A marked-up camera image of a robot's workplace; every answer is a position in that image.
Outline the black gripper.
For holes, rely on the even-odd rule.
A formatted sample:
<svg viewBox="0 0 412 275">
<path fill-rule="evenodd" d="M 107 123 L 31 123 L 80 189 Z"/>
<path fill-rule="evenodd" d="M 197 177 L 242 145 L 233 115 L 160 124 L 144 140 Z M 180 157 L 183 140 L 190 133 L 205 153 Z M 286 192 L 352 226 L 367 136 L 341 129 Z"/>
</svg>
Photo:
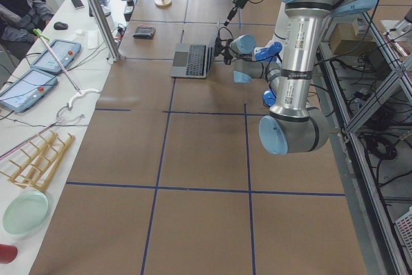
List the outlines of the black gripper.
<svg viewBox="0 0 412 275">
<path fill-rule="evenodd" d="M 231 65 L 232 55 L 229 52 L 232 39 L 221 39 L 217 37 L 214 43 L 214 57 L 223 56 L 223 61 L 226 65 Z"/>
<path fill-rule="evenodd" d="M 233 0 L 234 7 L 230 10 L 225 22 L 224 26 L 228 26 L 231 20 L 236 16 L 238 12 L 238 8 L 244 8 L 247 4 L 247 0 Z"/>
</svg>

